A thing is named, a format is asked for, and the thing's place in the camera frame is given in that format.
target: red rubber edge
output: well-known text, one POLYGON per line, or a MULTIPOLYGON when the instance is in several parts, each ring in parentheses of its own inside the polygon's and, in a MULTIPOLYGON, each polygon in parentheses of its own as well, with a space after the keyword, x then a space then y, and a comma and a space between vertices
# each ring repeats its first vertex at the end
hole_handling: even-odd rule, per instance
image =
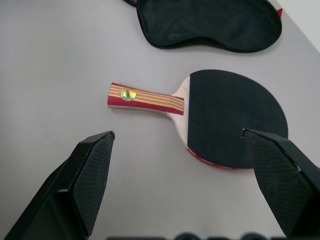
POLYGON ((206 161, 204 160, 202 157, 198 156, 197 154, 195 154, 194 151, 192 151, 190 149, 190 147, 187 147, 187 151, 192 155, 194 156, 196 159, 198 159, 199 161, 205 163, 205 164, 208 164, 210 166, 213 166, 213 167, 216 167, 216 168, 221 168, 221 169, 229 169, 229 170, 248 170, 248 169, 252 169, 252 168, 232 168, 232 167, 226 167, 226 166, 221 166, 219 164, 216 164, 216 163, 212 163, 212 162, 209 162, 209 161, 206 161))

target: black object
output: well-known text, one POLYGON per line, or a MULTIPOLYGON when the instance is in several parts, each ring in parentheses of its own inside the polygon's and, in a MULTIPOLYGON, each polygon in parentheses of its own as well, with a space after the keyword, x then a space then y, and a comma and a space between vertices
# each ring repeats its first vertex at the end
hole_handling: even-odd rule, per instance
MULTIPOLYGON (((162 237, 109 237, 107 240, 166 240, 162 237)), ((192 233, 184 233, 177 236, 174 240, 200 240, 200 238, 192 233)), ((227 237, 209 237, 207 240, 231 240, 227 237)), ((266 237, 249 233, 244 235, 240 240, 268 240, 266 237)), ((319 240, 318 237, 275 237, 270 240, 319 240)))
POLYGON ((203 162, 232 169, 252 169, 243 128, 288 137, 277 100, 257 82, 222 70, 190 75, 187 146, 203 162))
POLYGON ((320 239, 319 168, 278 135, 246 129, 243 138, 260 190, 286 236, 320 239))
POLYGON ((163 49, 206 44, 252 53, 270 47, 282 32, 267 0, 138 0, 137 14, 147 41, 163 49))
POLYGON ((106 189, 113 131, 88 137, 44 182, 5 240, 86 240, 106 189))
POLYGON ((137 6, 137 0, 125 0, 125 1, 134 7, 137 6))

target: black rubber surface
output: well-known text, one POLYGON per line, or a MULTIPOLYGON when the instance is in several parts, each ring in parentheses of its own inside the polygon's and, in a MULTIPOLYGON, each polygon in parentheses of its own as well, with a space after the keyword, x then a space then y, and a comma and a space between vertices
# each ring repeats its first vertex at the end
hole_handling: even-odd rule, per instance
POLYGON ((190 75, 188 147, 202 159, 227 168, 251 169, 242 129, 288 138, 277 100, 257 82, 227 71, 190 75))
POLYGON ((251 53, 282 32, 267 0, 138 0, 137 13, 145 38, 158 48, 206 44, 251 53))

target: red edge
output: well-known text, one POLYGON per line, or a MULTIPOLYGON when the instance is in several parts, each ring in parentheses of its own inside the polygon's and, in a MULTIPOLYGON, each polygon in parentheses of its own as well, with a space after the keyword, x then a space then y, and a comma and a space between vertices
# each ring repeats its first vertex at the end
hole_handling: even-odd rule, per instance
POLYGON ((203 163, 205 163, 205 164, 208 164, 208 165, 210 165, 210 166, 216 167, 216 168, 230 169, 230 170, 247 170, 247 168, 232 168, 232 167, 226 167, 226 166, 221 166, 221 165, 218 165, 218 164, 215 164, 215 163, 206 161, 206 160, 204 160, 202 157, 200 157, 200 156, 198 156, 197 154, 195 154, 194 151, 192 151, 192 150, 190 149, 190 147, 187 147, 187 151, 188 151, 192 156, 194 156, 196 159, 200 160, 201 162, 203 162, 203 163))
POLYGON ((133 108, 142 108, 142 109, 151 109, 155 111, 161 111, 165 113, 179 114, 183 115, 183 111, 179 111, 173 107, 153 105, 149 103, 143 103, 138 101, 123 101, 120 97, 108 96, 108 105, 111 106, 123 106, 123 107, 133 107, 133 108))
POLYGON ((284 9, 280 8, 279 10, 277 10, 276 12, 279 14, 279 17, 282 17, 282 13, 283 13, 284 9))

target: striped handle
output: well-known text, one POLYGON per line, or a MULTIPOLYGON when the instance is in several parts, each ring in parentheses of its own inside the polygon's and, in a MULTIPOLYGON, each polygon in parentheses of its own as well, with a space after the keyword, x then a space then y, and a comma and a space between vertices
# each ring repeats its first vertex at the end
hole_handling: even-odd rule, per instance
POLYGON ((183 115, 185 100, 182 97, 153 93, 112 83, 108 96, 108 107, 183 115))

